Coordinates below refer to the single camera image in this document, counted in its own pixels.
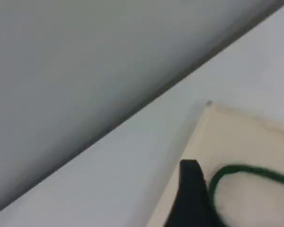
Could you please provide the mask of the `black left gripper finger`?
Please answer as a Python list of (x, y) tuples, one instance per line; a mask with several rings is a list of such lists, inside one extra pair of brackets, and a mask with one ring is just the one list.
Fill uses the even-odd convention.
[(221, 222), (210, 203), (206, 182), (196, 160), (179, 163), (179, 184), (166, 227), (219, 227)]

